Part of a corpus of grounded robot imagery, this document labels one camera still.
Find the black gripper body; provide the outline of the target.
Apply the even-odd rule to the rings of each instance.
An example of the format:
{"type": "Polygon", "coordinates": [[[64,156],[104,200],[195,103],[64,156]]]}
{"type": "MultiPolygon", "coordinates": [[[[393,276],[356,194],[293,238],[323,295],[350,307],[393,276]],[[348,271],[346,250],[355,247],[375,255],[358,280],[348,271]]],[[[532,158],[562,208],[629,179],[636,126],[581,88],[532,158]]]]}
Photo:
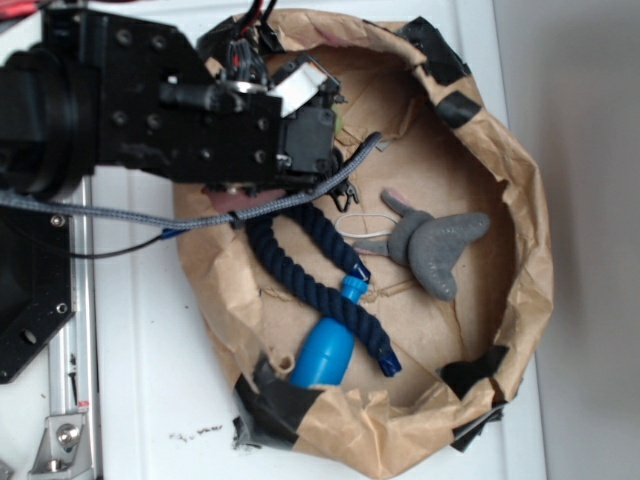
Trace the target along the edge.
{"type": "Polygon", "coordinates": [[[335,106],[344,101],[341,84],[307,53],[285,62],[272,77],[268,95],[282,100],[280,137],[274,157],[276,174],[229,194],[266,199],[274,193],[311,193],[348,165],[334,146],[340,129],[335,106]]]}

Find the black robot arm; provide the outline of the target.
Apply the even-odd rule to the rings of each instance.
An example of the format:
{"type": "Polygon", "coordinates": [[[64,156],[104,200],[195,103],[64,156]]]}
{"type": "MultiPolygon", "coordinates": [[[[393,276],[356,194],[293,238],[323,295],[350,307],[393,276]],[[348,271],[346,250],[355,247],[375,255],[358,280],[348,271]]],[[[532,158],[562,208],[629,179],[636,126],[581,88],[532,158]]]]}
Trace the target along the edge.
{"type": "Polygon", "coordinates": [[[339,80],[283,48],[254,2],[191,44],[173,26],[48,8],[1,70],[1,187],[61,199],[100,166],[250,194],[345,179],[339,80]]]}

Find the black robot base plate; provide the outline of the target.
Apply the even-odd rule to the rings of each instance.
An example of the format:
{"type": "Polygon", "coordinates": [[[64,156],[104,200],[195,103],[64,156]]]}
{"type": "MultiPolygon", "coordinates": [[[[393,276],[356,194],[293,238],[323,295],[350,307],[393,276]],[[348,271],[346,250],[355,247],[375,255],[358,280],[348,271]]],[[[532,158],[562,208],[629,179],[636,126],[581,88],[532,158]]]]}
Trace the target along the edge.
{"type": "Polygon", "coordinates": [[[74,313],[70,221],[1,209],[1,383],[13,382],[74,313]]]}

